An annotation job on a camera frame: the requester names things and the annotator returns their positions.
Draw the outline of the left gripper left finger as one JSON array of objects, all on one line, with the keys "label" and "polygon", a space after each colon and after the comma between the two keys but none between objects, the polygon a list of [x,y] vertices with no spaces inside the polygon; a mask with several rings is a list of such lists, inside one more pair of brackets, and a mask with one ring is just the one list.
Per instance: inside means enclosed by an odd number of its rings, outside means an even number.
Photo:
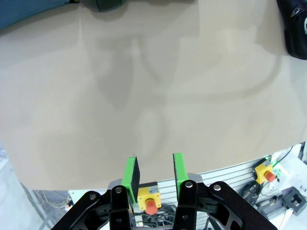
[{"label": "left gripper left finger", "polygon": [[136,157],[129,157],[123,178],[112,181],[104,194],[86,192],[55,224],[54,230],[130,230],[136,226],[133,204],[140,184]]}]

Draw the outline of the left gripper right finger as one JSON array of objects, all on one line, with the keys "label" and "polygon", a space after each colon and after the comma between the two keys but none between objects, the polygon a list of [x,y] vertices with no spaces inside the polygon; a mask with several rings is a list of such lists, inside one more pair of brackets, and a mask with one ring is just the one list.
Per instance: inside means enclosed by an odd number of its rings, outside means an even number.
[{"label": "left gripper right finger", "polygon": [[220,230],[274,230],[276,227],[227,183],[206,186],[202,177],[188,174],[182,153],[173,154],[177,208],[175,230],[196,229],[197,213],[206,213]]}]

